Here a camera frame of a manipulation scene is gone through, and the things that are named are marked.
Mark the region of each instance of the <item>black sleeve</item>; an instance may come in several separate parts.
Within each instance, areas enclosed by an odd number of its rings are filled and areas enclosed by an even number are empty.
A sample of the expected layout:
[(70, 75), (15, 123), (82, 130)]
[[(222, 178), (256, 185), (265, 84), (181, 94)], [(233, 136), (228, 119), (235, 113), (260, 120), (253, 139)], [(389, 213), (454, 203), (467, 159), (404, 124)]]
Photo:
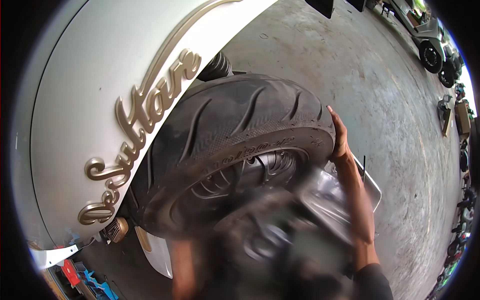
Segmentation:
[(393, 300), (379, 264), (368, 264), (353, 275), (355, 300)]

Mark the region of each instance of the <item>blue object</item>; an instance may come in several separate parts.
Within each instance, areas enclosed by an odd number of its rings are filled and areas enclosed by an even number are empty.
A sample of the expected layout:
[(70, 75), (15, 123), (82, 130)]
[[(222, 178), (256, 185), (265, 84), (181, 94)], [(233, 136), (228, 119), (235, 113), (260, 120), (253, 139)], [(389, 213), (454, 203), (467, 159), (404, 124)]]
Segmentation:
[(107, 282), (99, 284), (97, 280), (92, 277), (95, 271), (88, 272), (87, 268), (85, 268), (82, 262), (75, 263), (75, 268), (79, 273), (79, 277), (92, 290), (98, 300), (117, 300), (119, 298), (117, 294), (110, 289), (110, 286)]

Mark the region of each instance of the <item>finger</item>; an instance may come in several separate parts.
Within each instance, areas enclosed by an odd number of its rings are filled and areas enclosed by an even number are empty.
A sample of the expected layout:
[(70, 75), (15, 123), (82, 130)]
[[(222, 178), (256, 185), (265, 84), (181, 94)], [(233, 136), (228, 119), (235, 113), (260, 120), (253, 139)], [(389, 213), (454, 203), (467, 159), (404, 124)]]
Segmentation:
[(327, 109), (330, 112), (330, 115), (332, 115), (332, 121), (333, 121), (333, 125), (335, 126), (335, 131), (337, 135), (347, 133), (347, 128), (345, 127), (342, 120), (340, 119), (340, 116), (336, 112), (334, 112), (334, 110), (330, 105), (327, 106)]

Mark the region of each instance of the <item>wheel rim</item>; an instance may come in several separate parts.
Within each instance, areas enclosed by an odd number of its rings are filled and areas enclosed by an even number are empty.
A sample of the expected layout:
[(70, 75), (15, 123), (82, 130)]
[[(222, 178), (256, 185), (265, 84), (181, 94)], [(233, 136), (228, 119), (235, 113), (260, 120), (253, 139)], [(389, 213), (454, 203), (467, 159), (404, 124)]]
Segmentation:
[(450, 82), (446, 77), (445, 77), (445, 71), (440, 72), (440, 77), (442, 82), (444, 82), (446, 85), (453, 85), (452, 82)]
[(432, 47), (425, 48), (423, 59), (429, 66), (433, 67), (437, 64), (437, 52)]
[(210, 224), (240, 205), (241, 194), (261, 186), (288, 186), (308, 157), (299, 150), (273, 150), (206, 176), (177, 197), (170, 209), (181, 226)]

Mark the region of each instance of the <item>tire size marking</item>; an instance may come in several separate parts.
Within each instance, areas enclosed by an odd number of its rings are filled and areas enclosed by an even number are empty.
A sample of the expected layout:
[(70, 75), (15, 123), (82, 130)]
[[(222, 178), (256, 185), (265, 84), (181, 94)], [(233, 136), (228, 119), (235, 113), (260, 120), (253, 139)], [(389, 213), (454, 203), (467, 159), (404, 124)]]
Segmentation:
[(214, 172), (214, 171), (218, 170), (220, 168), (220, 165), (230, 164), (232, 161), (236, 161), (238, 159), (245, 158), (247, 156), (251, 156), (252, 154), (264, 151), (265, 149), (267, 149), (269, 147), (279, 147), (279, 146), (285, 146), (285, 145), (291, 144), (293, 140), (295, 140), (295, 137), (291, 136), (291, 137), (288, 137), (288, 138), (286, 137), (286, 138), (283, 138), (281, 140), (278, 140), (275, 143), (261, 143), (256, 147), (249, 147), (249, 148), (244, 147), (243, 150), (238, 151), (237, 155), (235, 155), (235, 156), (230, 155), (230, 156), (225, 157), (224, 159), (222, 159), (220, 161), (214, 162), (211, 165), (211, 167), (203, 169), (202, 173), (203, 174), (209, 174), (211, 172)]
[(314, 146), (315, 148), (318, 148), (318, 147), (320, 147), (321, 145), (324, 144), (324, 141), (323, 141), (323, 140), (320, 141), (320, 139), (314, 139), (314, 140), (311, 142), (311, 144), (313, 144), (313, 146)]

